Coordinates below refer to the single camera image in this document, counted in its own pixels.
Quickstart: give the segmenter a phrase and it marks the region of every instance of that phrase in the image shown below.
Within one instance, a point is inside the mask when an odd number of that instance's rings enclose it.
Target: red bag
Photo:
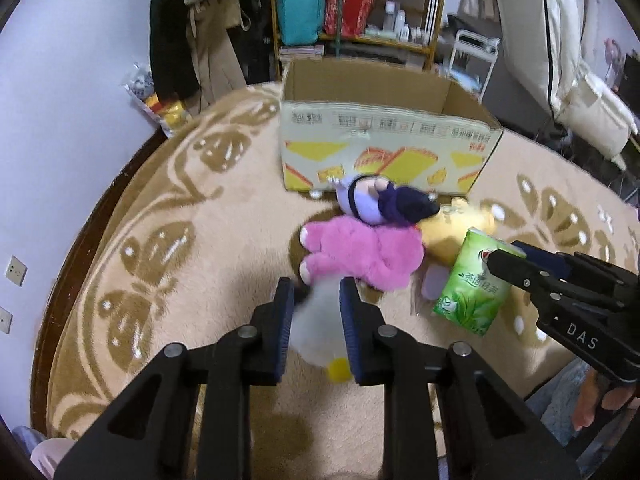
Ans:
[[[342,0],[342,36],[357,36],[364,32],[367,18],[376,0]],[[326,0],[324,31],[335,34],[338,0]]]

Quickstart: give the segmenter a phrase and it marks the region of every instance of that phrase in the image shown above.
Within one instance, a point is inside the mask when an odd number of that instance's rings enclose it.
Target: teal bag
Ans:
[[[285,45],[308,45],[318,40],[324,21],[324,0],[276,0],[280,39]]]

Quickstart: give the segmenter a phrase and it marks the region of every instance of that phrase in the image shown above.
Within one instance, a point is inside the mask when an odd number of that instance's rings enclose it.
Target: bottle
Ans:
[[[404,16],[404,10],[398,10],[398,13],[396,14],[396,24],[394,25],[394,32],[398,38],[402,34],[402,29],[404,28]]]
[[[385,3],[385,21],[382,25],[382,30],[392,32],[394,25],[396,24],[396,3],[392,0],[387,0]]]
[[[400,33],[400,41],[409,41],[409,25],[405,25]]]

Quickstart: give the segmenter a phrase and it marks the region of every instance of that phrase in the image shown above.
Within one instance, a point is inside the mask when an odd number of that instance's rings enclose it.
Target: rug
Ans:
[[[228,95],[162,145],[114,212],[69,317],[51,372],[49,434],[79,438],[167,343],[215,342],[296,277],[300,226],[337,213],[282,183],[276,84]],[[506,132],[470,202],[492,208],[497,237],[581,251],[636,271],[638,215],[551,150]],[[484,337],[433,317],[418,291],[363,290],[386,322],[422,342],[466,340],[518,394],[572,355],[536,329],[528,295],[513,289]],[[425,395],[444,444],[433,392]],[[254,478],[375,478],[382,462],[383,387],[331,384],[289,351],[277,388],[251,398]]]

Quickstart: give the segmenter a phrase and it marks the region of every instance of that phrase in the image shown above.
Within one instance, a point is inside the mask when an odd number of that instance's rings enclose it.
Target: yellow plush toy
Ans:
[[[469,205],[464,198],[454,198],[451,204],[440,206],[439,213],[418,222],[417,226],[427,252],[451,268],[465,240],[466,230],[475,227],[492,235],[495,219],[488,209]]]

